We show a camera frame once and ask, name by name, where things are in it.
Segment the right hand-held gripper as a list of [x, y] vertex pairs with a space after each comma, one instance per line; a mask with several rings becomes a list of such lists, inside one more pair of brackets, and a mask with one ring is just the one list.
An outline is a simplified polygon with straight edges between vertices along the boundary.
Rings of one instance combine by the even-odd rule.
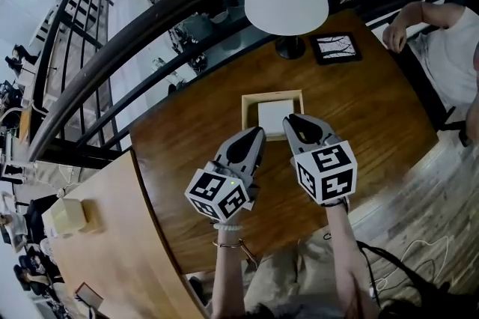
[[[305, 114], [289, 114], [283, 128], [299, 185], [317, 204], [328, 204], [356, 192], [358, 164], [350, 143], [325, 121]], [[311, 145], [319, 148], [311, 150]]]

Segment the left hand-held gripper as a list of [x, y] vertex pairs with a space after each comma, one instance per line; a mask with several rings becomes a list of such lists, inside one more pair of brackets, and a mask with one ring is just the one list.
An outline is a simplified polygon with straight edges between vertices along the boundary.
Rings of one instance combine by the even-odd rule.
[[257, 197], [253, 176], [265, 143], [262, 127], [242, 130], [224, 141], [214, 161], [199, 168], [186, 188], [192, 206], [217, 222], [229, 221], [242, 209], [252, 210]]

